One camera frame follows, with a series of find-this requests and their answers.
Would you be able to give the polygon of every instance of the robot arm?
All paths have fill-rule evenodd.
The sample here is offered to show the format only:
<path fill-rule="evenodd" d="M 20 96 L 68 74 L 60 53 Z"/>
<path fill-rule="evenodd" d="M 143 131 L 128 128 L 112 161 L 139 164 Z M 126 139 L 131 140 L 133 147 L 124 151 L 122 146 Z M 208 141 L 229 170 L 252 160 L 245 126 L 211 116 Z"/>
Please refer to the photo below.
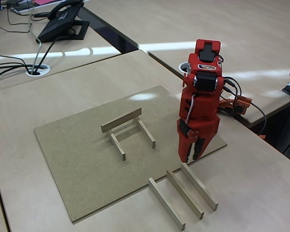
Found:
<path fill-rule="evenodd" d="M 220 119 L 216 113 L 224 85 L 219 51 L 219 41 L 197 40 L 195 53 L 189 56 L 177 121 L 182 162 L 188 161 L 193 143 L 197 160 L 217 133 Z"/>

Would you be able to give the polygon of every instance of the wooden frame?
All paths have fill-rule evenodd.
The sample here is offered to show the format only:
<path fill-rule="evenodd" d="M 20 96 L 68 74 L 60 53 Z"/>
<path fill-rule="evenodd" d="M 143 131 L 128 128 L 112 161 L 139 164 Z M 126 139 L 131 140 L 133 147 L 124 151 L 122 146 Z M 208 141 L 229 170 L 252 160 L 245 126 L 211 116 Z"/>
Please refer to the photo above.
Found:
<path fill-rule="evenodd" d="M 152 148 L 156 147 L 156 140 L 154 137 L 151 135 L 149 130 L 146 128 L 144 123 L 140 120 L 139 117 L 135 117 L 133 121 L 136 123 L 140 131 L 143 133 L 144 137 L 148 140 L 148 142 L 152 145 Z"/>
<path fill-rule="evenodd" d="M 218 203 L 210 196 L 205 185 L 197 178 L 197 176 L 192 172 L 192 170 L 185 163 L 181 163 L 180 169 L 186 176 L 186 178 L 191 182 L 191 184 L 200 193 L 203 199 L 209 204 L 209 206 L 215 211 L 218 207 Z"/>
<path fill-rule="evenodd" d="M 166 211 L 169 213 L 171 218 L 174 220 L 176 225 L 183 231 L 185 229 L 186 224 L 181 221 L 181 219 L 178 217 L 176 212 L 171 208 L 171 206 L 168 204 L 168 202 L 165 200 L 165 197 L 163 196 L 161 190 L 157 186 L 156 182 L 153 180 L 153 178 L 148 179 L 148 185 L 149 188 L 153 191 L 153 193 L 156 195 L 158 200 L 161 202 L 163 207 L 166 209 Z"/>
<path fill-rule="evenodd" d="M 114 120 L 109 121 L 109 122 L 104 123 L 104 124 L 101 125 L 101 131 L 103 133 L 107 133 L 108 137 L 110 138 L 110 140 L 112 141 L 113 145 L 115 146 L 117 153 L 120 155 L 120 157 L 122 158 L 123 161 L 126 160 L 126 153 L 123 151 L 119 141 L 117 140 L 116 136 L 112 132 L 112 129 L 115 128 L 115 127 L 118 127 L 119 125 L 121 125 L 121 124 L 123 124 L 123 123 L 125 123 L 125 122 L 127 122 L 129 120 L 133 119 L 133 121 L 138 126 L 138 128 L 140 129 L 140 131 L 142 132 L 144 137 L 151 144 L 151 147 L 152 148 L 156 147 L 156 140 L 151 135 L 149 130 L 146 128 L 144 123 L 138 117 L 141 114 L 142 114 L 142 108 L 139 108 L 139 109 L 133 110 L 133 111 L 127 113 L 127 114 L 121 115 L 121 116 L 115 118 Z"/>
<path fill-rule="evenodd" d="M 107 133 L 108 137 L 110 138 L 110 140 L 112 141 L 114 147 L 116 148 L 117 153 L 120 155 L 122 160 L 125 161 L 126 160 L 126 153 L 121 148 L 121 145 L 120 145 L 119 141 L 117 140 L 116 136 L 114 135 L 114 133 L 112 132 L 112 130 L 109 130 L 106 133 Z"/>
<path fill-rule="evenodd" d="M 117 118 L 113 119 L 112 121 L 109 121 L 107 123 L 102 124 L 101 131 L 103 133 L 105 133 L 105 132 L 107 132 L 115 127 L 118 127 L 119 125 L 121 125 L 125 122 L 128 122 L 129 120 L 134 119 L 137 116 L 140 116 L 141 114 L 142 114 L 142 108 L 139 108 L 139 109 L 133 110 L 127 114 L 118 116 Z"/>
<path fill-rule="evenodd" d="M 166 177 L 177 190 L 179 195 L 184 199 L 190 209 L 194 212 L 194 214 L 199 218 L 202 219 L 204 215 L 204 210 L 199 206 L 199 204 L 191 197 L 189 192 L 185 189 L 183 184 L 177 179 L 172 171 L 166 171 Z"/>

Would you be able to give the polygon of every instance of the black telephone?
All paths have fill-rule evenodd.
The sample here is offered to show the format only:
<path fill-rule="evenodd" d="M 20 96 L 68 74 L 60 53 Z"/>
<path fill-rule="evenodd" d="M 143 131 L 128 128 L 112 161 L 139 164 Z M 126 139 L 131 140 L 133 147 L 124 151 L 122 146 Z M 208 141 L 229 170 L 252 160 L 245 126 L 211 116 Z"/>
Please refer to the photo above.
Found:
<path fill-rule="evenodd" d="M 68 0 L 56 6 L 48 14 L 47 18 L 49 19 L 49 22 L 38 36 L 38 39 L 42 43 L 54 41 L 59 36 L 62 37 L 59 40 L 83 40 L 86 35 L 89 22 L 75 20 L 79 10 L 83 7 L 83 5 L 83 0 Z M 63 7 L 67 6 L 69 7 L 65 10 L 59 11 Z M 79 34 L 68 34 L 72 26 L 82 26 Z"/>

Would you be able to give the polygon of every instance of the white wire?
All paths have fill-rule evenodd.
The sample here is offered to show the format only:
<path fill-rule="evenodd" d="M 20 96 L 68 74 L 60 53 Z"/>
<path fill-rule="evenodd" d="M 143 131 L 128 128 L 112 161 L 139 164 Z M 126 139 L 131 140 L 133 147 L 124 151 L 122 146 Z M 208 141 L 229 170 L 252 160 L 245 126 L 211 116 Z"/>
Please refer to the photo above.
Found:
<path fill-rule="evenodd" d="M 195 94 L 193 94 L 192 97 L 191 97 L 191 106 L 190 106 L 190 109 L 189 109 L 189 111 L 188 111 L 188 115 L 187 115 L 187 119 L 186 119 L 186 124 L 188 124 L 188 122 L 189 122 L 190 115 L 191 115 L 191 112 L 192 112 L 192 109 L 193 109 L 193 105 L 194 105 L 194 96 L 195 96 Z"/>

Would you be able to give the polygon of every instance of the label on robot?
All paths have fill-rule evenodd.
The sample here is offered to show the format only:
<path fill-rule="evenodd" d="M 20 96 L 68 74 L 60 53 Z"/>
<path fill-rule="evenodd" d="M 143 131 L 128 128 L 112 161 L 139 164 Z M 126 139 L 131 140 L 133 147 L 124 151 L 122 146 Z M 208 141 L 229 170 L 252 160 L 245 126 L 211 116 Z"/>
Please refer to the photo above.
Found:
<path fill-rule="evenodd" d="M 198 64 L 198 68 L 202 70 L 216 70 L 217 68 L 213 65 L 208 64 Z"/>

